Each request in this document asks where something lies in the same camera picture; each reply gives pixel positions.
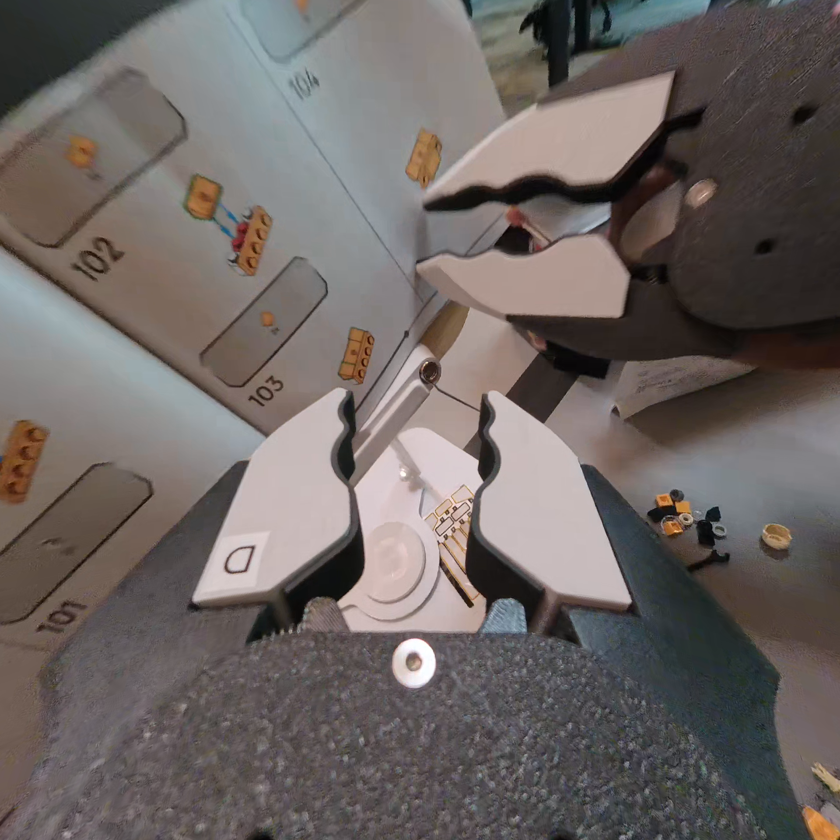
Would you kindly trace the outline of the clear sticker sheet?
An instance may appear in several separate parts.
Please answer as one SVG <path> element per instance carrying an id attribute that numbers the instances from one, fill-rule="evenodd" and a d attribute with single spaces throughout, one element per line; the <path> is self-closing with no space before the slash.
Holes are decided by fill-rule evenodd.
<path id="1" fill-rule="evenodd" d="M 476 606 L 481 595 L 466 572 L 474 493 L 465 484 L 432 505 L 421 502 L 420 516 L 434 534 L 438 550 L 438 566 L 458 597 L 468 606 Z"/>

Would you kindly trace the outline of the white book stand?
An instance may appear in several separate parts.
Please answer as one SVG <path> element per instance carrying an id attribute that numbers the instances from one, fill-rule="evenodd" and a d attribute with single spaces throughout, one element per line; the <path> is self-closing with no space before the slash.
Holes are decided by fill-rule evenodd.
<path id="1" fill-rule="evenodd" d="M 419 345 L 353 441 L 364 572 L 339 602 L 353 631 L 474 633 L 485 619 L 485 598 L 468 607 L 445 579 L 420 516 L 422 501 L 434 505 L 462 484 L 475 495 L 480 483 L 476 458 L 414 421 L 439 376 Z"/>

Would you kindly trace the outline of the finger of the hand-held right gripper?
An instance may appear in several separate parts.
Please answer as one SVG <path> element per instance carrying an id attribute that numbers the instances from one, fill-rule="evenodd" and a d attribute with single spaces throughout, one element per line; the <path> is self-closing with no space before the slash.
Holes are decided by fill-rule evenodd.
<path id="1" fill-rule="evenodd" d="M 538 104 L 478 142 L 430 186 L 428 212 L 554 195 L 605 203 L 665 126 L 676 73 Z"/>
<path id="2" fill-rule="evenodd" d="M 446 298 L 496 319 L 618 319 L 631 279 L 612 245 L 597 234 L 562 238 L 528 255 L 497 249 L 436 255 L 419 262 L 416 273 Z"/>

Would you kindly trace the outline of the pile of small toy bricks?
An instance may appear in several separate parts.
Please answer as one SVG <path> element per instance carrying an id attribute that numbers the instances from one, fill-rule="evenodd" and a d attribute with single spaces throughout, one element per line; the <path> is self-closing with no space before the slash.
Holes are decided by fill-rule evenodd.
<path id="1" fill-rule="evenodd" d="M 720 507 L 697 507 L 680 488 L 656 494 L 654 505 L 645 517 L 667 539 L 693 534 L 699 546 L 711 549 L 728 538 L 728 526 Z"/>

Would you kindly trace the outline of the person's right hand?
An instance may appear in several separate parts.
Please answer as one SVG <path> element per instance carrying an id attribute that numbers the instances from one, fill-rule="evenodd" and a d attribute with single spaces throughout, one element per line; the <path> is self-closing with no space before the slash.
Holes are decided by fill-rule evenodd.
<path id="1" fill-rule="evenodd" d="M 838 323 L 789 332 L 749 333 L 732 358 L 775 371 L 838 370 Z"/>

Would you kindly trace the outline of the light wooden panel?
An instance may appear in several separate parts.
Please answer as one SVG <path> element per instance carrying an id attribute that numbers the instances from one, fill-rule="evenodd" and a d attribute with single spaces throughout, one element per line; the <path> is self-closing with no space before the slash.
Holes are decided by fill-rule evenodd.
<path id="1" fill-rule="evenodd" d="M 441 361 L 457 341 L 468 315 L 467 307 L 448 301 L 423 333 L 420 344 Z"/>

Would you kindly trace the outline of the white printed paper bag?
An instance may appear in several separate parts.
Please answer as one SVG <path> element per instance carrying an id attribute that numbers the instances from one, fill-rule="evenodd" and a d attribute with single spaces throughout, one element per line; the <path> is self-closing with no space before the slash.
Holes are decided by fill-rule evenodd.
<path id="1" fill-rule="evenodd" d="M 626 362 L 612 393 L 611 411 L 625 421 L 651 406 L 729 382 L 754 370 L 749 364 L 697 355 Z"/>

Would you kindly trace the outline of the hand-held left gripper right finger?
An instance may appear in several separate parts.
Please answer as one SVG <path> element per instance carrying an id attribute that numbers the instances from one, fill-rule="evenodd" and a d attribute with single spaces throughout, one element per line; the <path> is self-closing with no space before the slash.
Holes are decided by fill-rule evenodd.
<path id="1" fill-rule="evenodd" d="M 479 439 L 466 573 L 487 607 L 517 602 L 544 634 L 565 607 L 627 613 L 633 599 L 574 451 L 499 392 L 481 398 Z"/>

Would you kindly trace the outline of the black tripod pole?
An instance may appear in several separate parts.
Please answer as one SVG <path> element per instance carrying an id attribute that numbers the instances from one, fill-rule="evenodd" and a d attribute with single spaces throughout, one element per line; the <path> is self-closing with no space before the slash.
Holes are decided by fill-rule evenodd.
<path id="1" fill-rule="evenodd" d="M 567 81 L 570 71 L 571 1 L 548 1 L 543 33 L 548 56 L 549 88 Z"/>

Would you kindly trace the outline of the large dark panel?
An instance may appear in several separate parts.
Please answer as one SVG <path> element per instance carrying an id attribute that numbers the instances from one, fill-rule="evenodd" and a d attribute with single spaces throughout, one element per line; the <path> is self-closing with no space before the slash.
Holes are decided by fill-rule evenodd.
<path id="1" fill-rule="evenodd" d="M 1 116 L 174 1 L 2 1 Z"/>

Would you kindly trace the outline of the yellow toy brick car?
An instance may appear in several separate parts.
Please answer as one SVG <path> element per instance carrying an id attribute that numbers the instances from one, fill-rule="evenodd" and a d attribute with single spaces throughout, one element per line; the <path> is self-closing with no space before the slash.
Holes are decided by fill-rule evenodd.
<path id="1" fill-rule="evenodd" d="M 829 769 L 819 762 L 812 765 L 812 773 L 822 785 L 816 796 L 816 807 L 805 805 L 801 813 L 811 839 L 839 838 L 839 769 Z"/>

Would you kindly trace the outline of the instruction booklet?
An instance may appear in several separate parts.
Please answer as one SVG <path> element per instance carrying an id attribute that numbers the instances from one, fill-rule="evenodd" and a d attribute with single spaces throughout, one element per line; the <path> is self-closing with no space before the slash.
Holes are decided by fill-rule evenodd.
<path id="1" fill-rule="evenodd" d="M 262 437 L 373 414 L 500 213 L 465 2 L 175 2 L 2 118 L 2 656 L 44 660 Z"/>

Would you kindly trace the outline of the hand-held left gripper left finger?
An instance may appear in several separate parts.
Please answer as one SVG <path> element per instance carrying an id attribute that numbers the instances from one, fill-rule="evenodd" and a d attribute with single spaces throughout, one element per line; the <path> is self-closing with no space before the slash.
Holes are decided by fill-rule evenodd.
<path id="1" fill-rule="evenodd" d="M 192 594 L 197 610 L 257 606 L 279 630 L 316 599 L 361 579 L 364 541 L 351 486 L 354 397 L 335 388 L 257 447 Z"/>

